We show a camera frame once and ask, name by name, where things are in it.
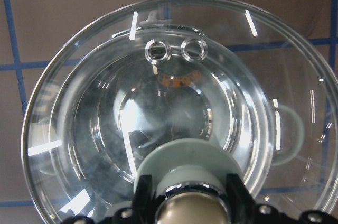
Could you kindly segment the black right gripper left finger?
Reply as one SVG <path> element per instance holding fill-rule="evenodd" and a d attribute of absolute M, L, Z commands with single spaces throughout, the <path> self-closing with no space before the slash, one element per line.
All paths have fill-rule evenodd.
<path fill-rule="evenodd" d="M 61 223 L 155 223 L 152 188 L 152 176 L 141 175 L 130 207 L 120 208 L 112 216 L 104 217 L 98 222 L 90 217 L 77 215 L 66 218 Z"/>

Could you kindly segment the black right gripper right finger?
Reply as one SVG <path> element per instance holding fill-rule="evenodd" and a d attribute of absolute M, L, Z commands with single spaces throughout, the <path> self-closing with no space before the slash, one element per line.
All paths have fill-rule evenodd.
<path fill-rule="evenodd" d="M 227 174 L 226 194 L 232 223 L 337 223 L 332 215 L 319 210 L 302 212 L 291 218 L 268 204 L 256 203 L 238 174 Z"/>

